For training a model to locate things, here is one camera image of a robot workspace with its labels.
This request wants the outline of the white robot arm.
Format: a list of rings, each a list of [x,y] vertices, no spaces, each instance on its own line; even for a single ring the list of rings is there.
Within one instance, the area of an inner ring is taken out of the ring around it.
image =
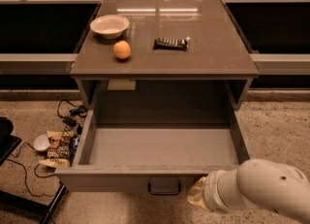
[[[266,209],[310,224],[310,182],[296,167],[250,159],[231,171],[201,177],[187,193],[190,204],[226,214],[240,209]]]

